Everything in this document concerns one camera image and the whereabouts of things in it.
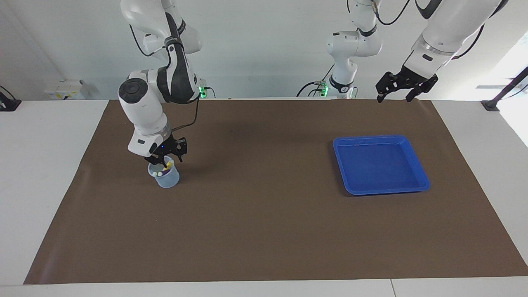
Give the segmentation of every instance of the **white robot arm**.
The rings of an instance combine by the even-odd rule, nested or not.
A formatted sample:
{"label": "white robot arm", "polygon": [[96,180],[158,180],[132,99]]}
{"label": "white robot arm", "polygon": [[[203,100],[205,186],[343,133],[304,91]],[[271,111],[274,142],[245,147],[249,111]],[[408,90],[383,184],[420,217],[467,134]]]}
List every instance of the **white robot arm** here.
{"label": "white robot arm", "polygon": [[[375,0],[377,6],[382,0]],[[350,18],[356,31],[334,33],[327,43],[327,51],[334,58],[333,74],[327,79],[328,96],[350,98],[352,84],[357,73],[354,57],[371,57],[382,48],[382,40],[377,32],[377,19],[370,0],[350,0]]]}
{"label": "white robot arm", "polygon": [[157,57],[168,60],[165,67],[132,72],[119,88],[121,106],[135,127],[128,149],[152,164],[164,163],[164,156],[171,153],[181,160],[187,142],[173,138],[161,103],[199,100],[200,79],[184,49],[184,45],[190,52],[201,49],[197,32],[185,24],[175,0],[121,0],[121,11],[132,27],[149,34],[146,47],[156,48]]}
{"label": "white robot arm", "polygon": [[507,0],[431,0],[418,10],[428,20],[401,71],[385,73],[376,85],[378,102],[400,89],[412,89],[406,96],[411,102],[427,93],[438,81],[436,72],[447,65],[466,40],[481,28]]}

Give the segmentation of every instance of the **white table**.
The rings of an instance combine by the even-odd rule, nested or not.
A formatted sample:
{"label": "white table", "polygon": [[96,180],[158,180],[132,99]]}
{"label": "white table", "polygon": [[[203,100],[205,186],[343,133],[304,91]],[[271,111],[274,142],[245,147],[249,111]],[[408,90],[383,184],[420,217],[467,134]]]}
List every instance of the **white table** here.
{"label": "white table", "polygon": [[[21,286],[107,103],[25,101],[0,114],[0,296],[528,296],[528,277]],[[528,147],[480,103],[435,106],[528,262]]]}

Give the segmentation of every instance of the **cable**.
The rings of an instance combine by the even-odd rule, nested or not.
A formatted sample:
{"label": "cable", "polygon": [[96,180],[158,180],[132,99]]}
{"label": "cable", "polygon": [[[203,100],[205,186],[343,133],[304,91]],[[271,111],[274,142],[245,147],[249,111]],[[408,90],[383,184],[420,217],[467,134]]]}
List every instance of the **cable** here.
{"label": "cable", "polygon": [[386,23],[386,22],[382,21],[381,18],[380,18],[380,12],[378,11],[378,5],[376,4],[376,2],[374,0],[370,1],[371,5],[372,5],[372,9],[374,9],[374,14],[376,15],[376,18],[378,18],[378,21],[380,21],[380,23],[382,25],[385,25],[385,26],[390,26],[390,25],[394,24],[397,20],[399,20],[401,15],[403,14],[403,12],[407,9],[407,6],[409,5],[409,2],[411,2],[411,0],[407,0],[407,3],[405,3],[405,6],[400,11],[400,14],[394,19],[394,21],[392,21],[390,23]]}
{"label": "cable", "polygon": [[174,128],[174,129],[172,129],[172,132],[175,132],[175,131],[181,130],[181,129],[183,129],[183,128],[190,127],[190,126],[192,126],[192,125],[194,125],[194,124],[196,123],[196,120],[198,119],[198,106],[199,106],[199,104],[200,104],[200,98],[197,98],[197,99],[196,99],[196,112],[195,112],[195,114],[194,114],[194,121],[193,121],[192,123],[190,123],[190,124],[182,125],[182,126],[180,126],[180,127],[176,127],[176,128]]}
{"label": "cable", "polygon": [[299,91],[299,93],[297,93],[297,96],[296,96],[296,97],[299,97],[300,94],[304,91],[304,89],[308,88],[308,87],[311,86],[311,85],[315,85],[315,82],[312,81],[312,82],[310,82],[310,83],[307,83],[304,87],[302,87],[302,89]]}
{"label": "cable", "polygon": [[512,98],[512,97],[515,97],[517,95],[519,95],[520,93],[524,92],[524,90],[526,90],[526,88],[528,88],[528,85],[524,86],[524,88],[522,88],[520,91],[518,91],[517,93],[509,96],[509,97],[506,97],[505,99],[509,99],[509,98]]}
{"label": "cable", "polygon": [[495,10],[495,12],[492,14],[492,16],[494,16],[497,12],[501,11],[504,6],[506,6],[506,4],[508,4],[508,1],[509,0],[502,0],[501,3],[498,5],[497,9]]}
{"label": "cable", "polygon": [[477,44],[477,41],[478,39],[480,38],[480,35],[482,35],[482,31],[484,31],[484,25],[482,25],[482,27],[480,27],[480,31],[478,31],[478,34],[477,34],[477,37],[475,38],[475,40],[473,41],[473,43],[471,44],[471,46],[469,47],[469,49],[467,49],[464,53],[460,54],[460,55],[456,55],[452,58],[452,60],[456,60],[456,59],[460,59],[462,58],[463,56],[465,56],[474,46],[475,44]]}
{"label": "cable", "polygon": [[310,97],[310,95],[312,94],[312,92],[314,92],[314,97],[315,97],[315,94],[317,94],[317,91],[318,91],[318,89],[311,90],[311,91],[308,93],[308,97]]}
{"label": "cable", "polygon": [[326,77],[330,74],[330,71],[332,69],[334,69],[334,66],[335,66],[335,63],[332,65],[332,67],[330,67],[330,70],[326,73],[325,77],[323,77],[322,81],[325,81],[326,80]]}
{"label": "cable", "polygon": [[132,36],[134,37],[134,41],[136,41],[136,45],[137,45],[137,48],[139,49],[139,51],[145,56],[145,57],[150,57],[152,56],[153,54],[155,54],[157,51],[155,52],[152,52],[150,54],[145,54],[145,52],[143,51],[143,49],[139,46],[139,42],[137,41],[137,38],[136,38],[136,34],[134,33],[134,28],[132,28],[132,25],[129,25],[130,26],[130,30],[132,31]]}
{"label": "cable", "polygon": [[11,94],[10,91],[8,91],[6,88],[4,88],[2,86],[0,86],[0,88],[2,88],[4,91],[6,91],[13,98],[13,100],[16,100],[15,96],[13,96],[13,94]]}
{"label": "cable", "polygon": [[206,90],[211,90],[211,91],[213,91],[214,98],[216,99],[216,92],[214,91],[213,88],[211,88],[211,87],[205,87],[205,89],[206,89]]}

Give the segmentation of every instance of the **translucent blue cup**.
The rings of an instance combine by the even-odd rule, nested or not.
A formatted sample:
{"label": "translucent blue cup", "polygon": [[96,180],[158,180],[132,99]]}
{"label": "translucent blue cup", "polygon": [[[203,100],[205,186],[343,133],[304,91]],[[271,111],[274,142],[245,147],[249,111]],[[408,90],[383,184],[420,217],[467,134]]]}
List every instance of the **translucent blue cup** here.
{"label": "translucent blue cup", "polygon": [[169,164],[169,162],[172,162],[173,164],[169,169],[169,172],[163,171],[163,168],[165,167],[163,164],[149,164],[147,168],[148,174],[151,177],[154,177],[159,186],[164,189],[172,188],[180,181],[180,173],[178,172],[178,169],[176,169],[176,163],[171,157],[165,156],[165,163]]}

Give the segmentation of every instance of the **blue tray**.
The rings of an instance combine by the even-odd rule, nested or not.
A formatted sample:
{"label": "blue tray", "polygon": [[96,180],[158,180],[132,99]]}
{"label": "blue tray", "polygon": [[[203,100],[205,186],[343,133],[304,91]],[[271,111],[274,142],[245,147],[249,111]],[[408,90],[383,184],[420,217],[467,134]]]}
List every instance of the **blue tray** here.
{"label": "blue tray", "polygon": [[422,192],[430,188],[404,136],[338,138],[334,150],[345,188],[352,195]]}

